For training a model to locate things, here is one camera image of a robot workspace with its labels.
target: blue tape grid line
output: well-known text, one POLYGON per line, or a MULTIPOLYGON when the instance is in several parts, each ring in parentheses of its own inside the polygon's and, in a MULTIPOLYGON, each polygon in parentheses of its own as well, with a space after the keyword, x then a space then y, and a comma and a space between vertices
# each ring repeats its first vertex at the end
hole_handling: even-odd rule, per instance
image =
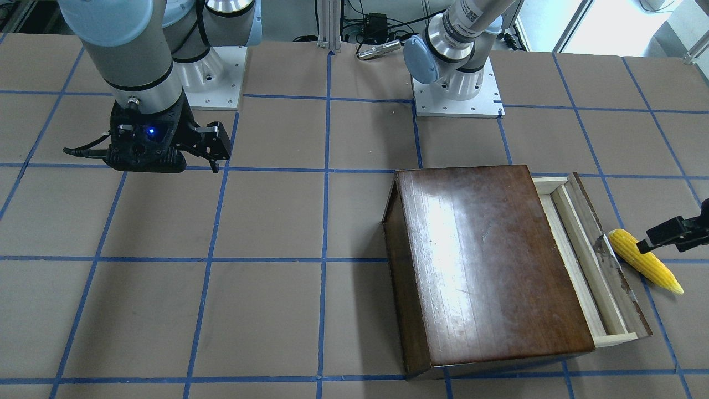
POLYGON ((569 391, 569 398, 576 399, 574 395, 574 386, 571 384, 571 374, 569 373, 569 367, 566 365, 566 361, 562 361, 562 370, 564 373, 564 382, 566 383, 566 389, 569 391))
POLYGON ((505 128, 502 126, 502 112, 497 117, 497 127, 500 129, 500 135, 502 136, 502 144, 505 146, 505 155, 507 156, 507 164, 512 165, 512 153, 510 152, 510 145, 507 142, 507 135, 505 134, 505 128))
MULTIPOLYGON (((328 52, 328 77, 327 77, 327 99, 325 103, 325 170, 330 168, 330 115, 332 105, 332 89, 333 89, 333 56, 334 52, 328 52)), ((318 383, 316 388, 316 399, 323 397, 323 369, 325 367, 325 299, 328 280, 328 263, 325 261, 328 257, 328 215, 329 215, 329 197, 330 197, 330 173, 323 174, 323 247, 320 253, 322 261, 320 262, 320 309, 318 313, 318 383)))
MULTIPOLYGON (((26 256, 0 255, 0 261, 54 261, 82 262, 92 261, 93 256, 26 256)), ((321 263, 322 258, 219 258, 213 257, 212 263, 321 263)), ((327 263, 386 263, 386 258, 325 258, 327 263)), ((99 262, 158 262, 158 263, 195 263, 206 262, 207 258, 161 258, 141 256, 99 256, 99 262)))
POLYGON ((448 371, 448 367, 443 368, 443 376, 445 379, 446 399, 453 399, 453 382, 451 381, 450 372, 448 371))
MULTIPOLYGON (((239 126, 239 113, 234 115, 234 124, 231 132, 231 150, 234 150, 236 142, 236 133, 239 126)), ((226 161, 225 166, 229 166, 230 160, 226 161)), ((197 349, 199 348, 199 337, 202 331, 202 321, 204 320, 204 307, 207 303, 207 293, 209 290, 209 280, 211 277, 212 264, 214 262, 214 248, 217 244, 217 235, 219 233, 219 222, 221 220, 221 210, 224 204, 224 193, 226 192, 227 179, 229 178, 229 168, 224 168, 222 171, 222 182, 219 188, 219 200, 217 201, 217 209, 214 215, 214 227, 212 228, 212 237, 209 241, 209 252, 207 253, 206 265, 204 268, 204 282, 202 285, 202 294, 199 300, 199 310, 197 311, 197 322, 194 327, 194 338, 192 339, 192 349, 189 355, 189 363, 187 365, 187 377, 184 382, 184 390, 182 393, 183 399, 189 398, 189 391, 193 380, 194 363, 197 359, 197 349)))
MULTIPOLYGON (((678 160, 678 159, 676 158, 676 156, 675 156, 674 150, 673 150, 672 147, 670 146, 669 141, 666 139, 666 136, 664 135, 664 132, 662 131, 662 128, 661 128, 661 126, 659 125, 659 122, 657 121, 656 116, 654 115, 654 113, 653 113, 652 110, 650 109, 650 105, 649 105, 649 103, 647 102, 647 99, 645 98, 645 95, 643 94, 642 89, 640 88, 640 85, 638 84, 637 80, 635 79, 635 76, 632 74, 632 71, 630 70, 630 66, 628 65, 628 63, 627 63, 627 61, 625 60, 625 58, 622 58, 622 60, 623 60, 623 64, 625 65, 625 68, 626 68, 628 74, 630 75, 630 77, 631 77, 633 83, 635 84, 635 87, 637 88, 637 91, 640 93, 640 96, 642 97, 642 100, 645 102, 645 105, 647 106, 647 109, 650 111, 650 113, 651 113, 651 115, 652 115, 652 118, 655 120, 655 124, 657 125, 657 128, 660 130, 660 134, 661 134, 662 137, 664 138, 665 144, 667 145, 667 148, 670 150, 670 152, 671 152, 673 158, 674 158, 675 161, 677 162, 678 168, 679 168, 680 171, 682 172, 682 175, 683 175, 683 176, 686 176, 685 173, 684 173, 683 168, 682 168, 681 165, 679 164, 679 160, 678 160)), ((615 200, 613 199, 613 194, 610 192, 610 190, 608 191, 608 194, 609 194, 609 197, 610 197, 611 204, 613 205, 614 209, 617 209, 617 208, 615 208, 615 200)), ((625 228, 625 223, 623 222, 623 218, 620 216, 620 213, 617 213, 617 212, 616 212, 616 217, 618 218, 618 224, 619 224, 620 228, 621 228, 621 229, 624 229, 624 228, 625 228)), ((640 276, 640 280, 642 281, 642 285, 643 285, 643 288, 644 288, 644 290, 645 290, 645 294, 647 295, 647 299, 649 300, 650 307, 652 308, 652 312, 653 312, 653 314, 654 314, 654 316, 655 316, 655 319, 657 320, 657 324, 658 324, 659 327, 660 327, 660 332, 662 333, 662 337, 663 337, 663 339, 664 339, 664 341, 665 341, 665 345, 666 345, 666 347, 667 347, 667 351, 669 352, 670 357, 672 358, 672 362, 673 362, 673 365, 674 365, 674 367, 675 367, 675 372, 676 372, 677 376, 679 377, 680 383, 682 384, 682 388, 684 389, 684 393, 685 393, 687 399, 692 399, 692 394, 691 394, 691 392, 690 392, 690 390, 689 390, 689 386, 687 385, 687 381, 686 381, 686 379, 684 378, 684 373, 683 373, 682 367, 680 366, 679 361, 677 360, 677 356, 676 356, 676 354, 675 354, 674 348, 673 348, 673 346, 672 346, 672 343, 670 342, 669 336, 667 335, 667 330, 666 330, 665 327, 664 327, 664 323, 662 322, 662 318, 660 317, 660 314, 659 314, 659 312, 658 312, 658 310, 657 310, 657 306, 655 305, 654 298, 652 297, 652 292, 650 291, 650 288, 649 288, 649 286, 648 286, 648 284, 647 284, 647 281, 645 280, 645 277, 641 275, 641 276, 640 276)))
POLYGON ((569 89, 569 84, 566 82, 566 78, 564 77, 564 72, 562 71, 562 66, 559 64, 559 60, 557 59, 557 55, 552 53, 552 58, 554 59, 554 64, 557 66, 557 71, 559 72, 559 76, 562 79, 562 83, 564 84, 564 89, 566 90, 566 95, 569 96, 569 101, 571 102, 571 106, 574 109, 574 113, 576 114, 576 119, 579 121, 579 126, 581 127, 581 132, 584 134, 584 138, 586 139, 586 144, 588 145, 588 149, 591 152, 591 156, 593 157, 593 162, 596 164, 596 169, 598 170, 598 174, 601 175, 601 181, 603 182, 603 186, 605 188, 605 192, 608 195, 608 199, 610 200, 610 204, 613 207, 613 212, 615 213, 615 217, 620 219, 620 213, 618 211, 618 207, 615 205, 615 201, 613 200, 613 195, 610 193, 610 186, 608 185, 608 179, 605 177, 605 174, 603 173, 603 169, 601 167, 601 162, 598 161, 598 156, 596 155, 596 151, 593 149, 593 144, 591 143, 591 137, 588 135, 588 132, 586 131, 586 126, 584 125, 584 121, 581 119, 581 114, 579 113, 579 109, 576 108, 576 102, 574 101, 574 96, 571 95, 571 90, 569 89))
POLYGON ((72 350, 72 345, 74 343, 74 338, 77 335, 77 330, 79 328, 79 322, 81 321, 82 314, 84 313, 84 306, 86 305, 86 299, 89 296, 89 289, 91 288, 91 282, 94 280, 94 274, 96 273, 96 266, 99 264, 99 257, 101 256, 101 250, 104 248, 106 243, 106 236, 108 235, 108 228, 111 227, 111 221, 113 220, 113 215, 116 213, 116 207, 118 206, 118 198, 121 197, 121 192, 123 191, 123 186, 125 184, 125 178, 128 176, 127 172, 123 172, 121 176, 121 181, 116 189, 116 195, 113 197, 113 204, 111 204, 111 210, 108 212, 108 217, 106 218, 106 223, 104 224, 104 230, 101 233, 101 240, 99 240, 99 246, 96 248, 96 254, 94 255, 94 261, 91 263, 91 268, 89 269, 89 274, 86 277, 86 284, 84 284, 84 291, 82 292, 81 300, 79 301, 79 306, 77 308, 77 313, 74 316, 74 322, 72 324, 72 329, 69 332, 69 337, 67 338, 67 344, 62 355, 62 360, 59 363, 59 368, 57 369, 57 375, 52 382, 52 390, 50 391, 49 398, 54 399, 57 397, 57 390, 59 389, 59 384, 62 380, 64 374, 64 369, 67 366, 67 361, 69 359, 69 353, 72 350))
POLYGON ((0 208, 0 220, 2 220, 3 216, 5 215, 5 211, 7 211, 8 206, 10 205, 10 201, 12 198, 15 196, 15 192, 17 191, 17 187, 20 185, 20 181, 22 180, 22 177, 25 175, 25 171, 27 170, 27 165, 29 165, 30 160, 32 157, 35 155, 35 152, 37 151, 37 147, 40 145, 40 141, 42 141, 42 137, 44 137, 47 128, 49 127, 50 123, 52 122, 52 117, 54 116, 54 113, 57 111, 57 108, 59 107, 59 103, 62 101, 62 97, 64 92, 67 90, 67 87, 69 86, 69 82, 72 80, 72 76, 74 76, 74 72, 77 70, 77 66, 79 65, 79 60, 82 58, 82 54, 84 54, 84 48, 82 47, 81 50, 79 50, 79 54, 77 55, 76 60, 74 60, 74 64, 72 65, 72 69, 69 71, 69 75, 67 76, 67 79, 64 81, 64 85, 62 86, 61 92, 59 92, 57 96, 57 101, 54 102, 54 105, 52 106, 52 110, 50 111, 49 115, 47 116, 47 120, 44 123, 44 126, 42 126, 42 130, 40 130, 40 133, 37 135, 37 139, 35 140, 35 143, 32 145, 32 148, 30 149, 30 152, 27 154, 27 157, 25 158, 25 161, 23 162, 19 173, 17 174, 17 178, 15 179, 15 183, 13 184, 12 188, 10 189, 10 193, 8 194, 5 203, 3 204, 3 207, 0 208))
MULTIPOLYGON (((685 374, 709 375, 709 368, 687 368, 685 374)), ((628 370, 590 370, 569 371, 570 377, 610 377, 610 376, 671 376, 677 372, 671 368, 628 369, 628 370)), ((517 378, 563 378, 563 371, 526 371, 519 373, 480 373, 470 376, 452 376, 450 380, 496 380, 517 378)), ((400 374, 359 374, 343 376, 212 376, 193 377, 192 384, 198 383, 317 383, 342 381, 402 381, 400 374)), ((54 378, 0 378, 2 385, 49 385, 54 378)), ((173 384, 186 383, 187 377, 100 377, 100 378, 62 378, 59 385, 67 384, 173 384)))
MULTIPOLYGON (((506 137, 503 136, 503 144, 508 147, 506 137)), ((21 168, 22 163, 0 163, 0 168, 21 168)), ((109 169, 106 164, 86 164, 86 163, 30 163, 27 168, 77 168, 77 169, 109 169)), ((320 169, 320 168, 269 168, 269 167, 248 167, 248 166, 225 166, 222 170, 237 170, 242 172, 286 172, 286 173, 394 173, 395 169, 320 169)), ((208 170, 208 166, 188 166, 187 170, 208 170)), ((556 177, 566 176, 568 173, 554 172, 533 172, 533 177, 556 177)), ((700 175, 621 175, 615 173, 579 173, 581 177, 606 177, 612 179, 655 179, 655 180, 709 180, 709 176, 700 175)))
POLYGON ((418 134, 418 123, 416 122, 416 102, 411 102, 411 117, 413 118, 413 140, 416 144, 416 160, 418 168, 423 169, 423 154, 421 153, 421 139, 418 134))
POLYGON ((664 133, 662 126, 660 126, 660 122, 657 120, 657 115, 655 115, 654 111, 650 107, 650 103, 647 101, 645 94, 642 92, 642 89, 640 88, 640 84, 638 84, 637 79, 635 79, 635 75, 633 75, 632 70, 630 70, 630 66, 627 63, 627 60, 625 59, 625 57, 621 57, 621 60, 623 60, 623 64, 625 65, 625 69, 627 70, 627 73, 630 75, 630 79, 632 79, 632 82, 635 84, 635 87, 637 88, 637 92, 640 93, 640 96, 642 97, 642 101, 645 103, 645 106, 647 107, 647 111, 650 113, 650 116, 652 116, 652 120, 655 122, 655 126, 657 126, 657 130, 660 132, 660 136, 662 136, 662 140, 664 140, 665 145, 667 146, 667 149, 669 150, 669 153, 672 155, 672 159, 674 160, 675 164, 677 164, 677 168, 679 169, 679 172, 682 174, 682 176, 685 177, 685 181, 686 181, 687 185, 689 186, 689 190, 692 192, 692 195, 694 196, 694 200, 697 201, 697 204, 699 204, 701 206, 702 202, 699 199, 697 192, 694 190, 694 186, 692 186, 692 182, 686 178, 687 174, 685 173, 684 168, 682 168, 682 164, 679 162, 679 158, 677 158, 677 154, 675 153, 674 149, 672 148, 672 145, 669 143, 669 139, 667 138, 667 135, 664 133))

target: brown table surface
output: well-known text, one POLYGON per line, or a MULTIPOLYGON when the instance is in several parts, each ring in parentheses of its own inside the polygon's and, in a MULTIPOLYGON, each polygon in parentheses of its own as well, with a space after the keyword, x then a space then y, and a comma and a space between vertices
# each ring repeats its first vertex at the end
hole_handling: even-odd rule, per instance
POLYGON ((708 247, 657 251, 682 297, 627 273, 654 337, 407 383, 379 224, 394 169, 508 163, 580 173, 607 231, 695 216, 709 197, 695 67, 495 52, 503 119, 415 119, 400 53, 263 43, 238 117, 196 112, 234 128, 227 173, 190 158, 124 175, 61 152, 105 131, 113 102, 81 43, 0 40, 0 397, 709 396, 708 247))

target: corn cob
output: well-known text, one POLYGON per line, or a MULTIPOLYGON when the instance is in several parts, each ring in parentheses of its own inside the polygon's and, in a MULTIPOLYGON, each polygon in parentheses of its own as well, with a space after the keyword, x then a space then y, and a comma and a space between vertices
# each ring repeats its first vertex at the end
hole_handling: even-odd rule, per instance
POLYGON ((608 233, 613 250, 648 280, 676 294, 684 294, 672 272, 652 253, 640 253, 637 239, 623 229, 608 233))

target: open drawer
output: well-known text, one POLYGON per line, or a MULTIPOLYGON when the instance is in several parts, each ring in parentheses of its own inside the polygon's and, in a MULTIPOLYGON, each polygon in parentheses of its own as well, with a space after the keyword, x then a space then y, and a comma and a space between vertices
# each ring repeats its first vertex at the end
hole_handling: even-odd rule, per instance
POLYGON ((651 334, 576 175, 399 170, 383 224, 406 378, 519 369, 651 334))
POLYGON ((532 181, 596 348, 652 335, 579 176, 532 181))

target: wooden box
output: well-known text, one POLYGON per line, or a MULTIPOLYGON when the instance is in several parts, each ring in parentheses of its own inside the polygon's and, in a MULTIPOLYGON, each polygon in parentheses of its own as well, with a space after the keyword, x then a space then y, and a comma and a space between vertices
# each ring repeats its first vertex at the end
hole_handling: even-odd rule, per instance
POLYGON ((652 334, 575 174, 398 171, 383 223, 407 378, 543 364, 652 334))

